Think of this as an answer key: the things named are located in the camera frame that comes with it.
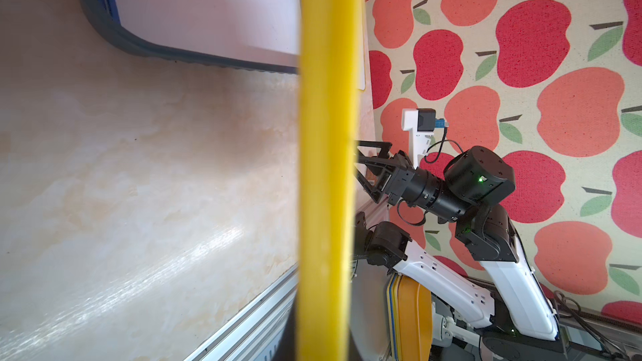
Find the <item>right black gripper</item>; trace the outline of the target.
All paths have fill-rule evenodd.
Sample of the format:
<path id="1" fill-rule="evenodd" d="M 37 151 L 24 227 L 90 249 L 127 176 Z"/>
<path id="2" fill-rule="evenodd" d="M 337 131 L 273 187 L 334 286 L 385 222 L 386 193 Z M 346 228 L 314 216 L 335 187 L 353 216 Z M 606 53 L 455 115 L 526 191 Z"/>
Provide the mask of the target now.
<path id="1" fill-rule="evenodd" d="M 405 202 L 419 207 L 446 222 L 456 222 L 471 209 L 471 204 L 458 198 L 446 182 L 427 170 L 414 168 L 409 159 L 390 154 L 392 144 L 385 141 L 359 140 L 356 178 L 374 203 L 387 202 L 393 206 Z"/>

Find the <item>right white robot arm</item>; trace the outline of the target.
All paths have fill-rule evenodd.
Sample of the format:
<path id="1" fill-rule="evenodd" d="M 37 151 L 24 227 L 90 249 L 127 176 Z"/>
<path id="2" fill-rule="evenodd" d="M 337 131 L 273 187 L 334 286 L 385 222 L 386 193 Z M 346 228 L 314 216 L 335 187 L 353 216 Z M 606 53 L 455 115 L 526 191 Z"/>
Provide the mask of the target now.
<path id="1" fill-rule="evenodd" d="M 513 168 L 492 150 L 473 146 L 451 160 L 443 177 L 416 167 L 405 152 L 391 155 L 391 143 L 358 142 L 378 155 L 359 153 L 357 162 L 374 173 L 358 182 L 374 203 L 406 204 L 441 223 L 456 226 L 461 242 L 490 275 L 497 294 L 468 282 L 430 256 L 411 235 L 392 222 L 355 230 L 354 258 L 409 277 L 463 316 L 475 329 L 495 327 L 509 336 L 555 341 L 558 319 L 528 264 L 521 239 L 502 201 L 516 189 Z"/>

